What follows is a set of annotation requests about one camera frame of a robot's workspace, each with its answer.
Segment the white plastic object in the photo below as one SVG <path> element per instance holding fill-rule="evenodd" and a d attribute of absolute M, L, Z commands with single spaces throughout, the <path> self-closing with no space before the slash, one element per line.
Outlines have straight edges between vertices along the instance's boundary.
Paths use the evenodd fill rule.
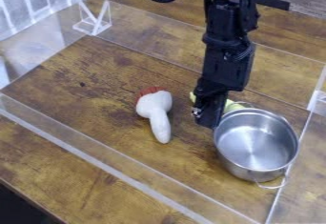
<path fill-rule="evenodd" d="M 77 5 L 81 20 L 72 26 L 72 28 L 91 36 L 96 36 L 112 26 L 109 2 L 107 0 L 103 2 L 97 18 L 95 18 L 92 12 L 81 0 L 77 2 Z"/>
<path fill-rule="evenodd" d="M 167 144 L 171 139 L 171 125 L 167 116 L 171 107 L 172 96 L 167 91 L 141 96 L 136 105 L 136 113 L 149 119 L 151 131 L 161 144 Z"/>

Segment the stainless steel bowl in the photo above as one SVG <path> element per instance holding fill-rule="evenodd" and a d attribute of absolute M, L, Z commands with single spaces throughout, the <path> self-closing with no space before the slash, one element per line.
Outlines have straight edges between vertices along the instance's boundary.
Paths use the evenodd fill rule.
<path fill-rule="evenodd" d="M 298 154 L 298 138 L 287 121 L 252 108 L 223 116 L 214 131 L 214 143 L 227 170 L 255 182 L 284 174 Z"/>

